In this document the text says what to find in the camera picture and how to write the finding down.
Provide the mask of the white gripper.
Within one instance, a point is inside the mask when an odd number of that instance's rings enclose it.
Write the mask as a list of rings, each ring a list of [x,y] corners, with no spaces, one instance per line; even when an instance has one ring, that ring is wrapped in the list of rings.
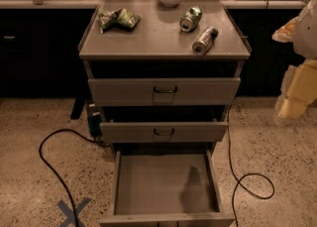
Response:
[[[298,18],[276,30],[272,38],[280,43],[293,42],[294,51],[306,58],[300,66],[288,67],[275,104],[274,121],[287,126],[317,99],[317,0],[310,0]]]

